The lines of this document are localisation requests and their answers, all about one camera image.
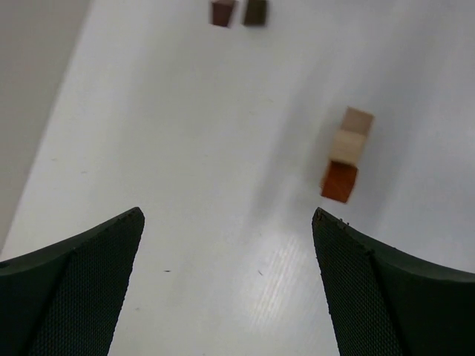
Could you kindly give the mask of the dark brown house block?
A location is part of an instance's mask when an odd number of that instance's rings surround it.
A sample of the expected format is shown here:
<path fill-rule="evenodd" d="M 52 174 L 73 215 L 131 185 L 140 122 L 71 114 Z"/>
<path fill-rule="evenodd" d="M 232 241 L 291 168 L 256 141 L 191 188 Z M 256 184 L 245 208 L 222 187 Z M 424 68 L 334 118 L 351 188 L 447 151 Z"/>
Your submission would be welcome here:
<path fill-rule="evenodd" d="M 215 0 L 210 1 L 211 15 L 210 21 L 214 26 L 229 27 L 233 12 L 237 5 L 236 0 Z"/>

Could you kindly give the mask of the dark brown wood block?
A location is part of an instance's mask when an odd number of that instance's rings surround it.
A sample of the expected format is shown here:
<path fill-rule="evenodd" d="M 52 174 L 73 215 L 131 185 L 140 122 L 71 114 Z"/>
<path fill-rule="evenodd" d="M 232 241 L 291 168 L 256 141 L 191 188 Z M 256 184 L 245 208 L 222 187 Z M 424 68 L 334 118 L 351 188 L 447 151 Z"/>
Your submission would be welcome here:
<path fill-rule="evenodd" d="M 267 10 L 267 0 L 248 0 L 242 24 L 248 27 L 263 27 L 266 24 Z"/>

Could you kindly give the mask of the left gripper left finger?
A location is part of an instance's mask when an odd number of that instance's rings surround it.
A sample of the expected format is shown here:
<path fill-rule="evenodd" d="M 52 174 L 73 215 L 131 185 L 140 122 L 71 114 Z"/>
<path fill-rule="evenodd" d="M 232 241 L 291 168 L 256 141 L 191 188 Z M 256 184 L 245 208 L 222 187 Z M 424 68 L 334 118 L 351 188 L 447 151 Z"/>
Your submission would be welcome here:
<path fill-rule="evenodd" d="M 1 262 L 1 354 L 107 355 L 144 226 L 132 208 Z"/>

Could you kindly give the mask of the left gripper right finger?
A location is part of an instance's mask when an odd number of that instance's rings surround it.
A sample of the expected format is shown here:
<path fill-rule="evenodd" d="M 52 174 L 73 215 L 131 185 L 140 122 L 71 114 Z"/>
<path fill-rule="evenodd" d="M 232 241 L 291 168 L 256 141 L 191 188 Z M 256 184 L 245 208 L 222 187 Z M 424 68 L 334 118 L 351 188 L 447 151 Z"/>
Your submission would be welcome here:
<path fill-rule="evenodd" d="M 474 354 L 474 274 L 404 253 L 322 208 L 312 235 L 340 355 Z"/>

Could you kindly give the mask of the reddish brown wood prism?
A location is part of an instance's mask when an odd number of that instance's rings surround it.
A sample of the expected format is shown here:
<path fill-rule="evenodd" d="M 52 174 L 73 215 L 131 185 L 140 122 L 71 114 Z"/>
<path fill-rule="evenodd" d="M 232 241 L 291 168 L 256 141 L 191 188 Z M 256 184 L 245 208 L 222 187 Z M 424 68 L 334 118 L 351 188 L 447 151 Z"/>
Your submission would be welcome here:
<path fill-rule="evenodd" d="M 340 162 L 329 161 L 321 180 L 321 196 L 347 203 L 353 192 L 358 168 Z"/>

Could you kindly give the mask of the light wood cube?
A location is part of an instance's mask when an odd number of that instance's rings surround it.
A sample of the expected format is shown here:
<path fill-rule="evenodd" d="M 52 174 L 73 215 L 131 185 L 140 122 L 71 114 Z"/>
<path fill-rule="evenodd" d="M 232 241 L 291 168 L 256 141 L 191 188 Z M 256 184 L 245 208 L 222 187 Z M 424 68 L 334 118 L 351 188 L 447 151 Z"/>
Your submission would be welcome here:
<path fill-rule="evenodd" d="M 357 166 L 367 137 L 352 131 L 339 130 L 333 139 L 329 159 L 346 165 Z"/>
<path fill-rule="evenodd" d="M 341 129 L 356 134 L 367 136 L 372 127 L 374 115 L 371 113 L 360 111 L 353 107 L 347 107 Z"/>

